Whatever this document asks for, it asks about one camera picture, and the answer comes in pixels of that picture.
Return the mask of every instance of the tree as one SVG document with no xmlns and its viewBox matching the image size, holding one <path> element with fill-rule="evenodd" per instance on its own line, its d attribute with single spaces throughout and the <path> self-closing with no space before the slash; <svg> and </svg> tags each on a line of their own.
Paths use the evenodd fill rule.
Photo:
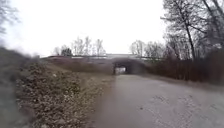
<svg viewBox="0 0 224 128">
<path fill-rule="evenodd" d="M 89 37 L 85 38 L 85 46 L 84 46 L 84 54 L 85 55 L 90 55 L 90 50 L 91 50 L 91 40 Z"/>
<path fill-rule="evenodd" d="M 144 49 L 145 56 L 152 59 L 160 59 L 163 57 L 164 47 L 156 42 L 149 42 Z"/>
<path fill-rule="evenodd" d="M 195 59 L 195 47 L 192 29 L 196 29 L 197 10 L 195 0 L 164 0 L 164 9 L 167 10 L 165 21 L 170 23 L 169 31 L 172 33 L 184 33 L 191 48 L 192 58 Z"/>
<path fill-rule="evenodd" d="M 4 24 L 6 22 L 13 23 L 18 21 L 16 12 L 16 9 L 10 6 L 9 0 L 0 0 L 0 34 L 5 33 Z"/>
<path fill-rule="evenodd" d="M 214 3 L 214 5 L 215 5 L 217 11 L 219 12 L 219 14 L 220 14 L 220 16 L 221 16 L 221 18 L 222 18 L 222 21 L 224 22 L 224 12 L 223 12 L 222 8 L 220 7 L 218 1 L 217 1 L 217 0 L 212 0 L 212 2 Z"/>
<path fill-rule="evenodd" d="M 85 44 L 82 39 L 77 38 L 72 44 L 74 55 L 84 55 L 85 54 Z"/>
<path fill-rule="evenodd" d="M 72 55 L 72 50 L 69 47 L 67 47 L 67 46 L 62 46 L 62 48 L 61 48 L 61 55 L 62 56 L 73 56 Z"/>
<path fill-rule="evenodd" d="M 95 51 L 96 51 L 97 56 L 104 55 L 106 53 L 106 51 L 103 48 L 103 41 L 102 40 L 100 40 L 100 39 L 96 40 Z"/>
<path fill-rule="evenodd" d="M 169 51 L 169 55 L 172 55 L 174 59 L 190 59 L 189 44 L 186 43 L 187 39 L 181 34 L 168 34 L 166 36 L 166 48 Z"/>
<path fill-rule="evenodd" d="M 136 40 L 131 44 L 130 47 L 131 53 L 142 57 L 144 52 L 144 45 L 145 43 L 142 42 L 141 40 Z"/>
<path fill-rule="evenodd" d="M 207 8 L 207 12 L 210 16 L 210 18 L 208 17 L 208 19 L 207 19 L 208 25 L 207 25 L 207 35 L 206 36 L 209 39 L 212 39 L 212 40 L 215 39 L 217 42 L 219 42 L 219 44 L 222 47 L 224 47 L 224 42 L 223 42 L 224 39 L 222 36 L 223 33 L 220 28 L 221 25 L 219 24 L 219 18 L 217 17 L 217 13 L 215 13 L 214 9 L 212 9 L 212 7 L 209 6 L 209 4 L 206 0 L 202 0 L 202 2 L 205 5 L 205 7 Z"/>
</svg>

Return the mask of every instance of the tunnel opening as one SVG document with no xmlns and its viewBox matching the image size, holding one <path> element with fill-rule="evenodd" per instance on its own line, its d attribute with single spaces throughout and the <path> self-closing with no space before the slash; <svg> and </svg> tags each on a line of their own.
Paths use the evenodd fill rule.
<svg viewBox="0 0 224 128">
<path fill-rule="evenodd" d="M 118 74 L 140 74 L 144 72 L 144 66 L 136 61 L 131 59 L 122 59 L 116 60 L 114 63 L 114 75 Z"/>
</svg>

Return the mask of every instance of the dry grass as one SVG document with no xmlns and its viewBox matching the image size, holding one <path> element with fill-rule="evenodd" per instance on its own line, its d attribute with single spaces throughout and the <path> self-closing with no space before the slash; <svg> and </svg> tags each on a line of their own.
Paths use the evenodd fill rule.
<svg viewBox="0 0 224 128">
<path fill-rule="evenodd" d="M 17 97 L 21 111 L 31 119 L 31 127 L 83 127 L 97 97 L 113 80 L 112 76 L 66 69 L 46 62 L 23 67 Z"/>
<path fill-rule="evenodd" d="M 94 64 L 83 62 L 82 60 L 74 60 L 69 57 L 46 58 L 45 60 L 74 72 L 100 72 Z"/>
</svg>

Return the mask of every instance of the dark tunnel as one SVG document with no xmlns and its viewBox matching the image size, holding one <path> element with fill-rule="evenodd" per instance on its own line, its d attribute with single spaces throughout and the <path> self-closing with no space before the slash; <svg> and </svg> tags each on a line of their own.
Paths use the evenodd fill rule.
<svg viewBox="0 0 224 128">
<path fill-rule="evenodd" d="M 144 64 L 142 64 L 138 60 L 120 59 L 114 61 L 113 65 L 113 74 L 117 74 L 117 68 L 123 67 L 125 68 L 125 74 L 141 74 L 146 71 L 146 67 L 144 66 Z"/>
</svg>

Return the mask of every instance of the road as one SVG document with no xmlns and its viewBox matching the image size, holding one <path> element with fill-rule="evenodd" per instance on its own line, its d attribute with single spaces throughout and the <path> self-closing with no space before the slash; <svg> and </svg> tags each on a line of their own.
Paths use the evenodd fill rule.
<svg viewBox="0 0 224 128">
<path fill-rule="evenodd" d="M 224 128 L 220 89 L 121 75 L 89 128 Z"/>
</svg>

